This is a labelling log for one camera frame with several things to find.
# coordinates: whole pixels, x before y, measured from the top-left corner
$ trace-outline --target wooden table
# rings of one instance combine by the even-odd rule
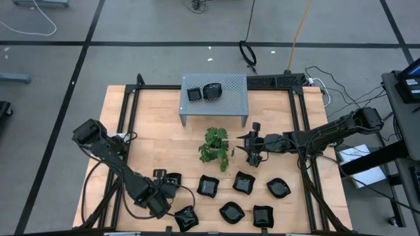
[[[124,88],[124,86],[108,87],[100,116],[100,121],[108,129],[108,134],[116,131]],[[325,124],[327,118],[320,89],[305,87],[304,97],[310,127]],[[236,137],[247,134],[251,130],[252,122],[255,121],[261,123],[260,136],[262,137],[270,133],[281,134],[293,130],[288,93],[267,90],[249,91],[249,120],[244,128],[241,127],[240,117],[189,117],[186,127],[183,127],[179,120],[179,98],[179,90],[141,90],[134,125],[138,138],[131,144],[128,165],[134,171],[149,177],[152,177],[152,171],[156,168],[165,168],[168,172],[182,174],[182,184],[189,187],[196,196],[195,211],[199,218],[199,225],[190,231],[259,233],[261,229],[253,226],[252,208],[254,205],[269,205],[274,208],[274,227],[268,229],[269,233],[310,233],[303,182],[301,172],[297,168],[296,154],[271,153],[267,162],[255,168],[245,162],[246,153],[236,148],[235,155],[230,157],[230,164],[225,173],[220,171],[218,161],[202,163],[199,160],[198,147],[204,142],[204,134],[209,127],[225,128],[228,131],[230,147],[242,145],[242,141]],[[295,101],[300,127],[303,127],[297,96]],[[129,114],[127,114],[125,124],[128,123],[128,117]],[[324,154],[335,158],[331,148],[328,148]],[[95,161],[90,160],[87,173],[94,165]],[[318,158],[318,169],[325,201],[342,223],[351,228],[337,165]],[[232,189],[235,175],[239,170],[256,178],[253,192],[249,196]],[[107,174],[108,167],[100,165],[91,176],[86,192],[86,216],[102,199]],[[214,199],[196,193],[202,174],[220,180],[217,196]],[[285,180],[291,188],[291,194],[284,199],[276,199],[266,186],[268,181],[277,177]],[[319,207],[314,198],[312,200],[317,228],[321,229]],[[236,202],[245,211],[245,217],[235,225],[225,222],[219,213],[219,208],[229,201]],[[114,200],[111,200],[108,206],[106,225],[110,225],[113,203]],[[180,189],[170,212],[178,211],[191,204],[190,193]],[[148,210],[133,204],[129,204],[129,207],[139,216],[148,216]],[[79,202],[74,226],[81,224],[80,210]],[[164,216],[160,220],[136,220],[128,215],[121,204],[117,230],[165,231],[166,226],[172,226],[174,231],[179,231],[175,219],[170,216]]]

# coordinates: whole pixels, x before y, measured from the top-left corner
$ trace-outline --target white cable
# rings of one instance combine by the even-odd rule
[[[324,107],[327,107],[331,103],[331,96],[329,95],[329,92],[327,90],[326,85],[324,84],[324,82],[322,82],[321,79],[319,79],[319,78],[308,78],[309,84],[311,84],[311,85],[314,84],[315,80],[321,82],[322,86],[324,86],[325,92],[327,93],[327,96],[328,96],[328,103],[326,105],[324,105]]]
[[[35,1],[35,0],[32,0],[33,1],[33,3],[35,4],[35,6],[37,7],[37,9],[39,10],[39,12],[43,15],[43,16],[45,16],[45,18],[49,21],[49,22],[51,22],[51,24],[54,26],[54,31],[53,32],[51,32],[51,33],[31,33],[31,32],[24,32],[24,31],[19,31],[19,30],[17,30],[17,29],[13,29],[13,28],[11,28],[10,26],[8,26],[8,25],[6,25],[5,23],[3,23],[2,21],[0,21],[0,24],[2,24],[2,25],[4,25],[6,28],[8,28],[9,30],[11,30],[11,31],[15,31],[16,33],[23,33],[23,34],[27,34],[27,35],[41,35],[41,36],[50,36],[50,35],[53,35],[56,31],[57,31],[57,26],[54,24],[54,22],[50,19],[50,18],[48,18],[48,16],[38,7],[38,4],[37,4],[37,2]]]

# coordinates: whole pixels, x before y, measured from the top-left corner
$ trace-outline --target gray metal platform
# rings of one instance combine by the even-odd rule
[[[217,99],[189,101],[187,90],[209,83],[222,85],[222,96]],[[244,127],[248,118],[248,88],[245,74],[184,74],[182,76],[179,116],[186,125],[187,115],[240,116]]]

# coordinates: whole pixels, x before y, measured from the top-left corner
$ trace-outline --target concrete floor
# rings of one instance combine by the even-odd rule
[[[0,179],[3,180],[0,182],[0,235],[12,234],[16,229],[99,2],[71,0],[68,9],[43,8],[58,27],[50,37],[21,35],[0,26],[0,71],[29,73],[33,78],[28,85],[0,82],[0,100],[12,102],[14,108],[14,115],[0,136]],[[386,3],[405,43],[409,48],[419,48],[414,44],[420,43],[420,16],[416,14],[420,1],[387,0]],[[257,1],[248,41],[292,42],[305,5],[305,0]],[[92,40],[238,42],[245,39],[252,0],[214,0],[209,1],[208,6],[207,12],[198,15],[189,12],[182,0],[106,0]],[[19,30],[52,30],[36,9],[17,7],[6,0],[0,1],[0,21]],[[2,45],[2,41],[78,41],[80,46],[30,46],[31,43],[9,46]],[[299,42],[319,44],[297,48],[292,71],[299,73],[305,67],[319,66],[334,74],[353,97],[379,86],[382,73],[408,65],[403,50],[391,47],[401,42],[380,0],[313,1]],[[347,43],[345,47],[353,48],[321,47],[322,43]],[[366,43],[386,45],[373,49],[366,47]],[[264,75],[282,73],[291,49],[253,47],[253,50],[258,58],[257,71]],[[409,52],[414,60],[420,57],[420,49]],[[134,83],[137,73],[141,73],[148,84],[170,85],[180,84],[183,73],[252,75],[237,46],[211,49],[207,46],[90,46],[26,233],[71,228],[87,166],[86,157],[71,141],[72,130],[88,118],[99,118],[108,85]],[[309,73],[322,79],[327,87],[340,89],[327,75],[315,69]],[[332,91],[331,95],[327,114],[345,105],[340,94]],[[391,111],[386,96],[372,101],[370,106],[377,108],[382,116]],[[350,106],[329,119],[334,120],[354,108]],[[390,120],[382,135],[387,137],[392,133]],[[354,135],[346,143],[379,146],[374,135]],[[408,210],[404,210],[407,228],[390,226],[386,223],[392,216],[389,200],[368,189],[355,189],[348,180],[343,180],[343,184],[355,230],[377,235],[417,234]],[[373,186],[389,194],[387,183]],[[405,202],[403,189],[398,187],[397,191],[400,200]]]

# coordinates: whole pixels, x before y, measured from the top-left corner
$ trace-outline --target green plant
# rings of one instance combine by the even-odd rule
[[[229,158],[227,151],[229,142],[227,140],[228,133],[224,128],[211,127],[205,133],[205,144],[198,148],[201,153],[199,158],[203,163],[210,162],[217,158],[221,159],[220,171],[225,172],[229,166]]]

